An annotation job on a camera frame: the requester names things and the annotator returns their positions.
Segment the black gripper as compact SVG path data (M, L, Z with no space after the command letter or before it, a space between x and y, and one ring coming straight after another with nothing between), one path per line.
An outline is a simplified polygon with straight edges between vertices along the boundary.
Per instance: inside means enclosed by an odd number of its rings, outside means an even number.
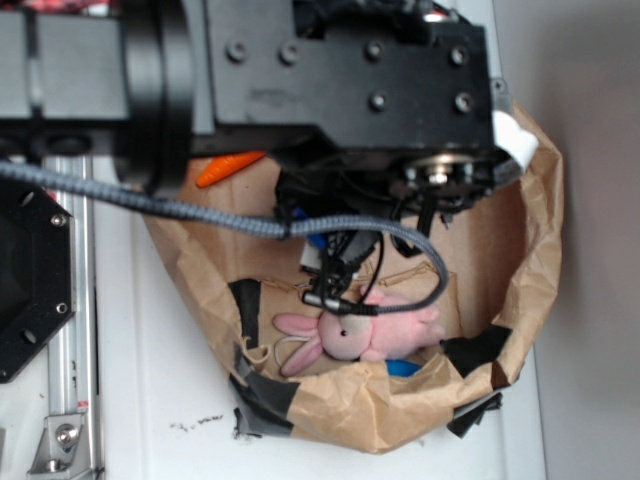
M486 31L431 1L202 1L192 153L262 150L281 168L280 221L321 235L307 304L343 295L387 232L432 254L450 217L519 178L538 142L489 70Z

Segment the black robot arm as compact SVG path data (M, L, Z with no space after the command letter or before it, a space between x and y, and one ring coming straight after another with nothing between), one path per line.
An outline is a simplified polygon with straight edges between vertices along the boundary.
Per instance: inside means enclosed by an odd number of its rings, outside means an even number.
M305 303L344 292L379 232L432 254L435 215L527 169L538 142L491 77L485 29L431 1L81 1L1 6L1 174L49 188L47 156L109 155L141 187L108 202L271 238L321 234ZM264 151L276 221L173 200L197 157Z

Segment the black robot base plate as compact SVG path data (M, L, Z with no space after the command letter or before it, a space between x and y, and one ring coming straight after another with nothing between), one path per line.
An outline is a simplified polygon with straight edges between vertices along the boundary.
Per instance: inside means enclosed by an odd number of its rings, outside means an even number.
M12 382L74 313L73 216L46 190L1 182L1 382Z

